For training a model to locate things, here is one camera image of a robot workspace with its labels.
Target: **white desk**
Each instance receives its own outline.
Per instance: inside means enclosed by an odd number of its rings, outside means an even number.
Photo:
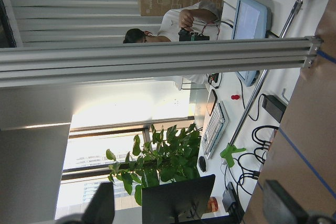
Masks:
[[[262,4],[267,5],[272,10],[272,26],[271,31],[277,35],[280,34],[288,15],[293,7],[293,4],[296,0],[257,0]],[[237,0],[224,0],[223,14],[222,20],[234,20],[235,15],[235,7]],[[289,32],[286,37],[304,37],[314,35],[317,24],[324,12],[325,6],[328,0],[304,0],[301,11],[297,15],[294,20],[292,26],[290,27]],[[231,38],[231,28],[229,28],[225,24],[221,24],[220,27],[220,39],[230,39]],[[282,101],[284,99],[281,97],[281,93],[283,89],[286,89],[285,97],[290,99],[291,94],[295,88],[296,81],[299,77],[300,70],[299,69],[278,69],[271,70],[269,75],[261,89],[260,93],[265,94],[273,94],[278,98],[281,98]],[[245,104],[247,104],[249,97],[253,91],[255,86],[252,87],[244,87],[244,100]],[[236,129],[238,121],[243,114],[243,105],[242,100],[232,100],[230,97],[233,94],[241,94],[240,84],[235,75],[235,73],[224,73],[222,84],[219,89],[216,90],[218,95],[218,99],[224,102],[225,108],[227,110],[228,116],[230,118],[230,123],[226,128],[225,133],[222,136],[222,139],[210,160],[207,160],[207,171],[205,173],[200,172],[201,176],[215,174],[216,181],[213,189],[212,196],[216,197],[219,201],[219,210],[213,214],[205,214],[203,218],[210,218],[211,216],[222,216],[227,213],[222,206],[222,194],[225,189],[224,185],[224,175],[221,171],[221,168],[224,172],[226,165],[222,165],[223,159],[219,156],[220,152],[226,147],[227,143],[231,140],[233,132]],[[255,102],[253,108],[251,109],[251,115],[255,118],[257,114],[257,101]],[[209,116],[205,115],[204,120],[204,130],[207,126],[209,120]],[[253,122],[251,119],[247,118],[246,122],[237,138],[235,145],[237,148],[245,147],[248,152],[252,152],[257,144],[255,144],[251,139],[251,132],[254,128],[261,125],[276,125],[279,123],[276,122],[263,108],[260,108],[260,116],[257,122]],[[260,137],[264,138],[264,140],[269,140],[271,130],[260,131]],[[242,153],[234,154],[234,157],[239,157]],[[251,156],[243,157],[242,159],[243,165],[246,165],[246,168],[259,170],[260,163],[256,161],[256,159]],[[241,174],[241,169],[236,164],[233,169],[233,174],[237,179]],[[230,174],[227,171],[227,180],[234,181],[230,178]],[[248,178],[246,183],[244,184],[244,188],[249,192],[253,192],[253,188],[256,184],[256,180]],[[250,196],[246,194],[244,191],[239,189],[239,197],[241,204],[246,210]]]

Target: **person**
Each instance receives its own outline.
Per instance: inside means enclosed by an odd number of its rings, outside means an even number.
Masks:
[[[210,40],[217,40],[220,17],[220,10],[216,8],[214,3],[201,1],[189,7],[166,12],[157,35],[138,28],[128,30],[123,43],[179,41],[181,28],[209,36]],[[216,84],[218,76],[218,74],[192,74],[183,77],[198,84]]]

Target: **green clamp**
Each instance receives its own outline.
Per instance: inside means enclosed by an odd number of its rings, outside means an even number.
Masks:
[[[235,165],[232,153],[244,152],[244,151],[246,151],[245,148],[237,149],[237,147],[235,147],[234,145],[227,144],[227,147],[220,153],[220,156],[226,159],[227,165],[231,168]]]

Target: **smartphone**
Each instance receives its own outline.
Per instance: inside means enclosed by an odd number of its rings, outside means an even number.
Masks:
[[[206,109],[207,109],[209,115],[212,114],[212,111],[214,110],[216,102],[217,102],[216,92],[215,92],[215,90],[211,89],[209,97],[208,97],[208,102],[206,104]]]

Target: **black mouse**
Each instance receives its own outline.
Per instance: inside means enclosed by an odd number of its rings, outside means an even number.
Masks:
[[[198,158],[198,165],[199,165],[201,171],[203,171],[203,172],[206,171],[206,163],[205,163],[205,158],[203,156],[200,156]]]

